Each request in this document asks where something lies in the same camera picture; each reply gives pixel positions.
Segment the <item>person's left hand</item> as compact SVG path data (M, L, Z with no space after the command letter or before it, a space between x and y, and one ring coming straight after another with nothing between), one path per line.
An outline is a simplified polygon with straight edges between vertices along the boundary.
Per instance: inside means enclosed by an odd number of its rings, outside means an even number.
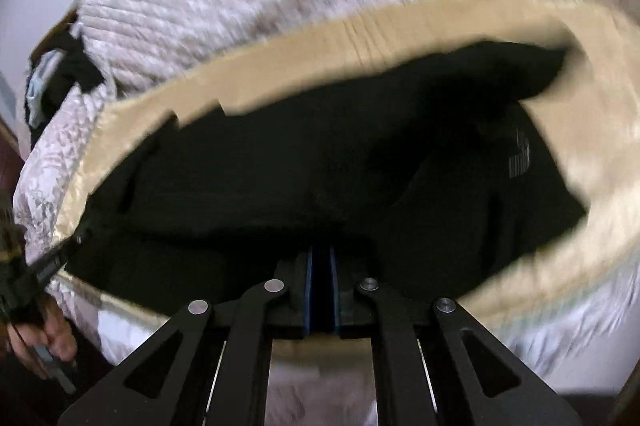
M43 324L1 324L1 344L20 360L27 370L41 380L50 377L44 364L32 355L36 346L47 347L53 357L62 362L72 362L77 352L77 342L70 324L55 299L44 293L38 306Z

